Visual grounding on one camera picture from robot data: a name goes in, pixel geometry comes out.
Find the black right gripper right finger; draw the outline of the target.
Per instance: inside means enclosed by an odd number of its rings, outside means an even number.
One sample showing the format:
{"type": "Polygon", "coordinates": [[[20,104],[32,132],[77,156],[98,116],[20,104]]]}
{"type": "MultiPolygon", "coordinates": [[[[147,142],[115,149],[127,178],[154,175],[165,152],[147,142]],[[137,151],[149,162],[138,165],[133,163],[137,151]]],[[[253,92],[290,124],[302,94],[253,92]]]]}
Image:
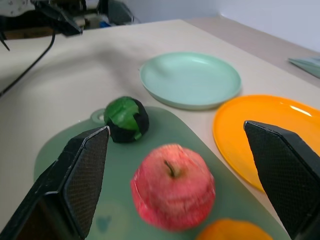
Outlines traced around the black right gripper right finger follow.
{"type": "Polygon", "coordinates": [[[263,190],[291,240],[320,240],[320,156],[294,132],[265,130],[283,146],[270,162],[255,158],[263,190]]]}

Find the orange plate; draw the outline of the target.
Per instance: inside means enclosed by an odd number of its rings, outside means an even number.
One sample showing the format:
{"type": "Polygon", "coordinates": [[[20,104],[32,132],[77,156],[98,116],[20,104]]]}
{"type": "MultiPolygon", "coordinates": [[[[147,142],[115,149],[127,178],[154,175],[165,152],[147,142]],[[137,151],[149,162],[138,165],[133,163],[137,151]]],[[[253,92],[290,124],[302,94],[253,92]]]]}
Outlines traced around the orange plate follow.
{"type": "Polygon", "coordinates": [[[247,95],[224,103],[216,112],[212,134],[225,161],[245,181],[260,191],[256,157],[267,162],[284,145],[272,143],[277,135],[265,130],[271,127],[297,134],[320,156],[320,109],[272,95],[247,95]]]}

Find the pale green flat object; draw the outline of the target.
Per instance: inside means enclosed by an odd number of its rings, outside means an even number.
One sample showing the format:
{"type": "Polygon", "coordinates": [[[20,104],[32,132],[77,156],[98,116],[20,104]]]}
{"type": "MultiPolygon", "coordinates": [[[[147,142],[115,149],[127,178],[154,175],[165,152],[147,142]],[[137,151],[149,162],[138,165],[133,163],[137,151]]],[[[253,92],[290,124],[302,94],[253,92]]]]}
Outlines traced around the pale green flat object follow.
{"type": "Polygon", "coordinates": [[[305,72],[320,79],[320,56],[289,58],[288,61],[305,72]]]}

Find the light green plate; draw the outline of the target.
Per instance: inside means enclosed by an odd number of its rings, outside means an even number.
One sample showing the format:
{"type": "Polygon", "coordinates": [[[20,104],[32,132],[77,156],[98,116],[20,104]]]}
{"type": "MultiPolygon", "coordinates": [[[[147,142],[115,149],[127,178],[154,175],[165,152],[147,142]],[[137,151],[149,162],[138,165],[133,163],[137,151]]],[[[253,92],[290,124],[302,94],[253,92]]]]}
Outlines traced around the light green plate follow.
{"type": "Polygon", "coordinates": [[[242,79],[226,61],[197,52],[172,52],[147,60],[143,87],[157,101],[183,110],[208,110],[236,97],[242,79]]]}

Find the dark green avocado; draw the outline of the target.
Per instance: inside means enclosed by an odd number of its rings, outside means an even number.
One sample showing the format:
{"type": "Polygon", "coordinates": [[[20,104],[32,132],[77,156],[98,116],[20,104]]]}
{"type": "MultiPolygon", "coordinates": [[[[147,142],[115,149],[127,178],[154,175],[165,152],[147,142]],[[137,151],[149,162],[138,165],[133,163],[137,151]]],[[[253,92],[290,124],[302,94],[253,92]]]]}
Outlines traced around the dark green avocado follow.
{"type": "Polygon", "coordinates": [[[150,121],[145,107],[130,96],[119,97],[110,102],[103,113],[105,124],[115,143],[132,143],[149,130],[150,121]]]}

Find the green cutting board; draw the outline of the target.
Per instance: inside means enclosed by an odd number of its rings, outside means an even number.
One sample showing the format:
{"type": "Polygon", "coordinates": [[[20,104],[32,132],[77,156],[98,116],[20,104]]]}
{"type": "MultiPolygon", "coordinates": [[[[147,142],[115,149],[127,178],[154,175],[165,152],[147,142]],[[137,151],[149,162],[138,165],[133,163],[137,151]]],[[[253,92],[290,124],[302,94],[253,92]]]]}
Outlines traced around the green cutting board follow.
{"type": "Polygon", "coordinates": [[[147,132],[103,141],[103,182],[85,240],[196,240],[222,224],[235,240],[290,240],[287,232],[173,113],[146,107],[147,132]]]}

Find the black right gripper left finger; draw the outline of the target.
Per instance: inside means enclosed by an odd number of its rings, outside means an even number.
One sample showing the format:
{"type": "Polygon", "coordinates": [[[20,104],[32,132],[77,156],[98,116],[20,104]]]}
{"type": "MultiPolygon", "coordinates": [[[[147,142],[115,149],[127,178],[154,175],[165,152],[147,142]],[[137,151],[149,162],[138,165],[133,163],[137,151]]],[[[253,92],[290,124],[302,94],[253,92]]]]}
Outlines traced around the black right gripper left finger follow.
{"type": "Polygon", "coordinates": [[[104,126],[71,138],[37,178],[0,240],[85,240],[102,190],[109,137],[104,126]]]}

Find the red apple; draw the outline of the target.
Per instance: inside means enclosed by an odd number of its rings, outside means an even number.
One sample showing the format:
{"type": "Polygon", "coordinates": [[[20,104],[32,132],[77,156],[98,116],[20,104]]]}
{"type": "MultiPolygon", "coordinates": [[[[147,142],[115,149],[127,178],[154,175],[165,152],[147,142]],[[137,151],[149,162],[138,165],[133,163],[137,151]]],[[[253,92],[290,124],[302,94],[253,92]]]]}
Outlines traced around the red apple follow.
{"type": "Polygon", "coordinates": [[[215,179],[204,159],[179,144],[153,149],[135,171],[130,188],[138,215],[174,232],[201,224],[216,198],[215,179]]]}

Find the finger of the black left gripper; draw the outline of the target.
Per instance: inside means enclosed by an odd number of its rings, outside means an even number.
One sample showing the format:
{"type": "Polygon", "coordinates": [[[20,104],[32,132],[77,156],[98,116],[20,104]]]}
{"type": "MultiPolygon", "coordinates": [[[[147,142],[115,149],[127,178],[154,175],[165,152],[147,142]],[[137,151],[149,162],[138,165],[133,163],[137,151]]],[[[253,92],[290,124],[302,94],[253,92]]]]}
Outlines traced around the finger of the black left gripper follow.
{"type": "Polygon", "coordinates": [[[73,17],[51,0],[31,0],[35,10],[46,16],[49,26],[66,37],[81,35],[83,29],[73,17]]]}

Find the dark chair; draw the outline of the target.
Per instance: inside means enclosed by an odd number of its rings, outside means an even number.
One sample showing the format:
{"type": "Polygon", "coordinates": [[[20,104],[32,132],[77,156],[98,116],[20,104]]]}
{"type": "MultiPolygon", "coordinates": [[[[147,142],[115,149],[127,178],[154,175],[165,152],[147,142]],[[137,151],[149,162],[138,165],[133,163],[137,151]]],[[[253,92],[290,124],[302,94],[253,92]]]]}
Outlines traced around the dark chair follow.
{"type": "Polygon", "coordinates": [[[120,0],[99,0],[97,12],[106,16],[108,22],[116,26],[131,24],[135,18],[127,5],[120,0]]]}

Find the orange fruit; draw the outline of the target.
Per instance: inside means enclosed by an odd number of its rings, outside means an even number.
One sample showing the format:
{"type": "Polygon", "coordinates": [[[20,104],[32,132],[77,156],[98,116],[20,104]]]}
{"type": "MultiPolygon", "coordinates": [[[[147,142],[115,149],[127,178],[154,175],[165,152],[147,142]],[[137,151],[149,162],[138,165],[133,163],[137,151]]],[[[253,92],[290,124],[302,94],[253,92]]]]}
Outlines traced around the orange fruit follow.
{"type": "Polygon", "coordinates": [[[195,240],[273,240],[273,238],[251,222],[222,218],[209,224],[195,240]]]}

